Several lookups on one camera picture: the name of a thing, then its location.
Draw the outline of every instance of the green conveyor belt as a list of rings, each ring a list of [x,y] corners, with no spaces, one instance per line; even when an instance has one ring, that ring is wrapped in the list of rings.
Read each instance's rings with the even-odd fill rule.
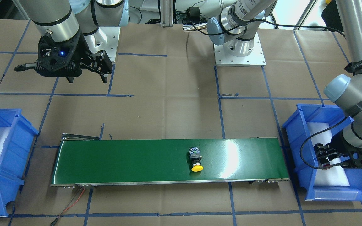
[[[189,148],[201,151],[192,172]],[[64,140],[52,186],[288,180],[277,138],[227,140]]]

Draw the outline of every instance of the blue plastic bin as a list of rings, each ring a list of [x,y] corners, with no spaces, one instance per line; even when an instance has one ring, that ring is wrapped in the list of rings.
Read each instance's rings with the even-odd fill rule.
[[[362,200],[362,169],[344,169],[350,186],[314,186],[317,170],[303,163],[300,157],[300,146],[310,136],[307,123],[329,123],[332,126],[343,118],[343,111],[335,105],[297,104],[297,111],[283,124],[296,166],[294,170],[298,175],[300,186],[307,190],[306,200]],[[351,118],[345,120],[331,130],[332,135],[351,122]],[[303,148],[303,156],[308,163],[318,166],[313,146],[309,140]]]
[[[0,217],[8,216],[6,204],[14,201],[33,139],[38,131],[21,109],[0,109]]]

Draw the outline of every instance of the red wire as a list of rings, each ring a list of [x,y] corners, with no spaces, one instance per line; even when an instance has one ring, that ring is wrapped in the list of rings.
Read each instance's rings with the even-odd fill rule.
[[[68,208],[66,208],[66,209],[64,209],[63,211],[62,211],[62,213],[58,216],[58,217],[60,217],[62,214],[64,214],[68,209],[70,209],[72,206],[75,206],[75,204],[79,201],[79,199],[82,197],[82,195],[83,195],[83,193],[85,192],[85,188],[83,188],[83,190],[82,190],[82,193],[80,194],[80,196],[78,197],[78,199],[71,205],[71,206],[69,206]]]

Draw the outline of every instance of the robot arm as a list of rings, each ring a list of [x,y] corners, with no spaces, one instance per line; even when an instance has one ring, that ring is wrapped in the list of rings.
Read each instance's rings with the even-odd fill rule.
[[[19,2],[42,37],[36,62],[16,66],[15,71],[34,69],[42,76],[65,77],[72,83],[74,77],[82,74],[82,69],[88,69],[107,82],[107,75],[112,72],[111,60],[105,50],[92,53],[89,45],[99,45],[106,40],[104,33],[98,32],[100,26],[124,25],[121,24],[123,17],[128,23],[128,14],[124,13],[128,11],[127,0]]]
[[[344,161],[344,168],[362,169],[362,1],[336,0],[347,43],[353,62],[346,67],[352,78],[345,75],[336,77],[325,88],[324,93],[354,119],[353,123],[333,136],[325,146],[316,145],[318,160],[328,164],[329,160],[340,156],[350,159]],[[248,21],[274,3],[274,0],[238,0],[224,9],[218,18],[207,23],[209,34],[216,45],[227,45],[227,49],[236,49],[238,43],[248,43],[255,35],[259,22]]]
[[[336,0],[336,3],[352,57],[346,70],[354,76],[339,75],[326,86],[324,93],[354,121],[333,136],[327,146],[350,157],[342,167],[362,169],[362,1]]]

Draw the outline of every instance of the white mounting plate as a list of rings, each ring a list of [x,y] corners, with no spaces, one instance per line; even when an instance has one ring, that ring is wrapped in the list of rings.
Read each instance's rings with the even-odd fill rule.
[[[224,51],[223,45],[214,45],[214,57],[217,66],[262,67],[266,65],[258,33],[255,34],[254,47],[248,56],[236,57]]]
[[[115,63],[120,27],[100,27],[100,29],[106,34],[107,43],[95,47],[89,47],[89,49],[93,53],[97,53],[100,50],[105,50],[107,55],[110,57],[111,62]]]

